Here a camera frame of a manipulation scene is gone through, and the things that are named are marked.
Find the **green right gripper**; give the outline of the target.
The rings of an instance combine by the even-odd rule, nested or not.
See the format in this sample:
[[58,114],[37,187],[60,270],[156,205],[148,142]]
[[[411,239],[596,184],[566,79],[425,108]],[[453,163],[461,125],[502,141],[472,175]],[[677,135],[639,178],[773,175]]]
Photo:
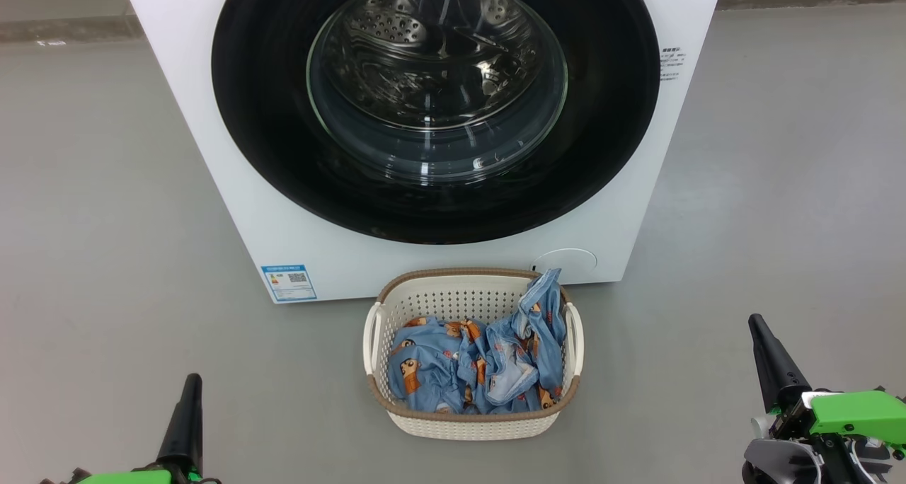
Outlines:
[[842,393],[813,390],[805,375],[759,313],[748,317],[758,383],[768,413],[768,438],[804,442],[838,435],[855,461],[871,461],[868,451],[886,449],[904,461],[904,398],[885,388]]

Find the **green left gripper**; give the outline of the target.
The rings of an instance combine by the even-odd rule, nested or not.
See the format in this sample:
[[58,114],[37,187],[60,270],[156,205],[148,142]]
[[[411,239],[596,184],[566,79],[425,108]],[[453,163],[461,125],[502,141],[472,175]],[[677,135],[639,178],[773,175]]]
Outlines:
[[74,471],[71,483],[200,483],[203,478],[202,378],[185,378],[163,437],[156,462],[176,468],[139,468],[135,471],[88,473]]

